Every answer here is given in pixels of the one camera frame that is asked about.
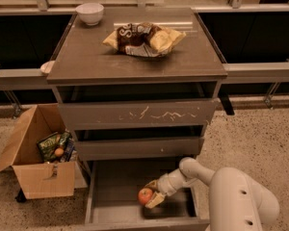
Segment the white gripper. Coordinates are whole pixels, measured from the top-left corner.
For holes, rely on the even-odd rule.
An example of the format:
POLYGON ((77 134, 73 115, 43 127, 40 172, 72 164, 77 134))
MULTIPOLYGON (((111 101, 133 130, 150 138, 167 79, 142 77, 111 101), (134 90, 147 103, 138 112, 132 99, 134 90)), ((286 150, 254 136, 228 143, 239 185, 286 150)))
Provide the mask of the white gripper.
POLYGON ((145 204, 147 209, 153 209, 161 204, 166 196, 174 195, 180 189, 180 183, 175 174, 169 173, 162 175, 158 180, 150 181, 145 187, 155 192, 145 204))

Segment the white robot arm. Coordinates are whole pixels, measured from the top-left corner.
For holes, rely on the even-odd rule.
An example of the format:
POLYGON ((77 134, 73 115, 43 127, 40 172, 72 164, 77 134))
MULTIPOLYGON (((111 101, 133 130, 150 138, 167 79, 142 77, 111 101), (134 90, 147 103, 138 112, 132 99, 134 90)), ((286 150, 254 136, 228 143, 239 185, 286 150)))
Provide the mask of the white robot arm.
POLYGON ((263 231, 263 224, 272 224, 279 216, 276 196, 242 170, 221 167, 214 171, 190 157, 183 158, 176 170, 145 185, 152 190, 145 207, 155 208, 180 189, 191 188, 196 180, 209 188, 211 231, 263 231))

